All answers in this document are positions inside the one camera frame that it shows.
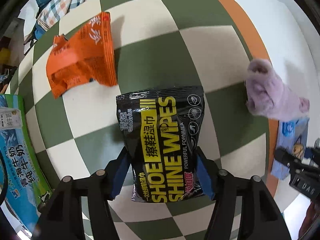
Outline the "black shoe wipes packet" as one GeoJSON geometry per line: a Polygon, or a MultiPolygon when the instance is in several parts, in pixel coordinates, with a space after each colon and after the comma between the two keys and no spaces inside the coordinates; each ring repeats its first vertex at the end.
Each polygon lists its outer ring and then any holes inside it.
{"type": "Polygon", "coordinates": [[[194,155],[204,118],[202,86],[141,90],[117,96],[116,103],[132,166],[132,201],[202,196],[194,155]]]}

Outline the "green checkered tablecloth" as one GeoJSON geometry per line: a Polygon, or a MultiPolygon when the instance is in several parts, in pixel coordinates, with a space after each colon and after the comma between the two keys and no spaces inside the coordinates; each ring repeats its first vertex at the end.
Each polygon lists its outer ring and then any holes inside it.
{"type": "Polygon", "coordinates": [[[214,202],[181,195],[193,137],[234,176],[266,176],[273,129],[245,104],[258,55],[266,49],[235,0],[89,0],[35,43],[7,93],[22,97],[30,144],[53,186],[104,168],[133,134],[141,160],[110,202],[121,239],[203,239],[214,202]],[[71,37],[102,11],[111,15],[117,85],[92,81],[54,98],[46,74],[54,36],[71,37]],[[158,157],[145,173],[144,160],[158,157]],[[149,202],[132,200],[134,175],[157,181],[149,202]]]}

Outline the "green milk carton box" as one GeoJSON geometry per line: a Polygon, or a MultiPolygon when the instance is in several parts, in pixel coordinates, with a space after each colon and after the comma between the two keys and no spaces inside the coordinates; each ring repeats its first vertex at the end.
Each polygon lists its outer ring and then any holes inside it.
{"type": "Polygon", "coordinates": [[[51,197],[52,189],[32,147],[19,95],[1,94],[1,156],[8,173],[5,200],[32,232],[40,216],[38,206],[51,197]]]}

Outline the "purple fuzzy sock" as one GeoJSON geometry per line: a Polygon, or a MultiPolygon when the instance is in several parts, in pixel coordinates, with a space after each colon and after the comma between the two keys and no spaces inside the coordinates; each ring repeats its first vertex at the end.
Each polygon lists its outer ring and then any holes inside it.
{"type": "Polygon", "coordinates": [[[266,59],[253,59],[249,63],[245,86],[246,106],[252,115],[291,121],[309,114],[310,101],[283,83],[266,59]]]}

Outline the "blue tissue pack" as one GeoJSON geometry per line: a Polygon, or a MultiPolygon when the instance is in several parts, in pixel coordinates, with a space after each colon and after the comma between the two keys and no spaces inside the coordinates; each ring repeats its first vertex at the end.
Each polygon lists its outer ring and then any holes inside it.
{"type": "MultiPolygon", "coordinates": [[[[308,138],[309,118],[303,117],[291,121],[279,121],[276,148],[284,148],[289,154],[302,160],[308,138]]],[[[289,168],[274,157],[271,174],[279,180],[289,175],[289,168]]]]}

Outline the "orange wipes packet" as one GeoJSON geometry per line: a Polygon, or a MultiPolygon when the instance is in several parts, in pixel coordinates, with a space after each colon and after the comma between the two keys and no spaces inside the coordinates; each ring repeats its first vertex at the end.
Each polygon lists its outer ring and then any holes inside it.
{"type": "Polygon", "coordinates": [[[46,73],[56,99],[91,80],[107,87],[117,85],[110,13],[97,14],[69,39],[55,36],[46,73]]]}

